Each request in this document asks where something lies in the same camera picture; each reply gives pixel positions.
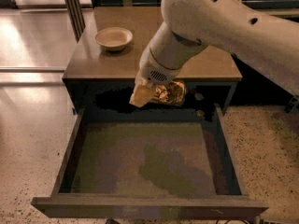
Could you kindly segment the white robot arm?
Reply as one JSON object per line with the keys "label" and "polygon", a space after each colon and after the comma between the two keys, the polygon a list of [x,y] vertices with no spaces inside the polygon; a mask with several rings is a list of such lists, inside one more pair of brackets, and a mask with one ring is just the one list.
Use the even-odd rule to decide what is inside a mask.
{"label": "white robot arm", "polygon": [[223,49],[299,94],[299,24],[270,16],[240,0],[162,0],[163,23],[139,62],[130,104],[141,107],[206,47]]}

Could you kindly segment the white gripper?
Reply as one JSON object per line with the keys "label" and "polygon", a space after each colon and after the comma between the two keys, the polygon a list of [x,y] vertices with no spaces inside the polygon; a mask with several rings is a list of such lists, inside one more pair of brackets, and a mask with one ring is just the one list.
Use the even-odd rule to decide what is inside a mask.
{"label": "white gripper", "polygon": [[130,104],[136,107],[146,105],[155,95],[155,85],[169,84],[179,72],[180,69],[169,69],[159,64],[150,48],[146,47],[140,58],[139,71],[135,78]]}

